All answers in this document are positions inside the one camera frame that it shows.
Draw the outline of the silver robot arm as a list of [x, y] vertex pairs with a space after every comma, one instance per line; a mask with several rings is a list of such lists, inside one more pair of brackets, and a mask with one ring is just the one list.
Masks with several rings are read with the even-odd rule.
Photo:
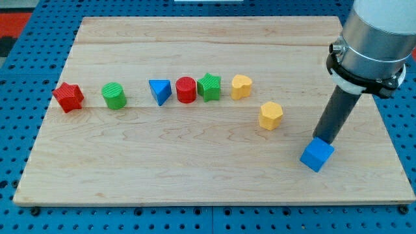
[[347, 94], [389, 98], [415, 48], [415, 0], [355, 0], [326, 66]]

